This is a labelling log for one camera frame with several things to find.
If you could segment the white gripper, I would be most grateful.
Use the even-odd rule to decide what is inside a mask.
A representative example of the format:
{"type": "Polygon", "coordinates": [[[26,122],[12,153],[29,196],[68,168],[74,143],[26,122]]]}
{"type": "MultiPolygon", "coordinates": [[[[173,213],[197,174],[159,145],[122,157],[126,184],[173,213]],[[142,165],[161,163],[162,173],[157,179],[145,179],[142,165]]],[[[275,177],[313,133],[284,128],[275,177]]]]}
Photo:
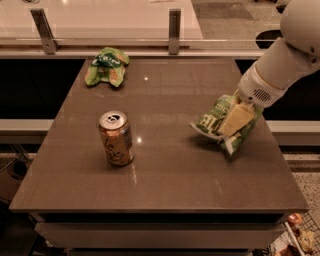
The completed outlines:
{"type": "Polygon", "coordinates": [[[268,108],[282,98],[285,93],[286,90],[273,88],[265,82],[259,75],[256,64],[253,64],[238,83],[240,99],[250,104],[236,104],[222,122],[218,133],[227,137],[232,136],[255,117],[252,104],[268,108]]]}

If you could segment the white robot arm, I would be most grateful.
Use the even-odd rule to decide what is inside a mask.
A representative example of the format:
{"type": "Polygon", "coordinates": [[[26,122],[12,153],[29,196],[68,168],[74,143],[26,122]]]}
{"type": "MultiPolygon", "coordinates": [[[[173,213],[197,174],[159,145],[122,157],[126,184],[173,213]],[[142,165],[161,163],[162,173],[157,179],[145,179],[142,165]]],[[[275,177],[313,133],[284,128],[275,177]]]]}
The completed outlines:
{"type": "Polygon", "coordinates": [[[233,136],[268,108],[299,79],[320,69],[320,0],[290,0],[280,21],[281,36],[245,72],[238,83],[240,99],[229,110],[218,133],[233,136]]]}

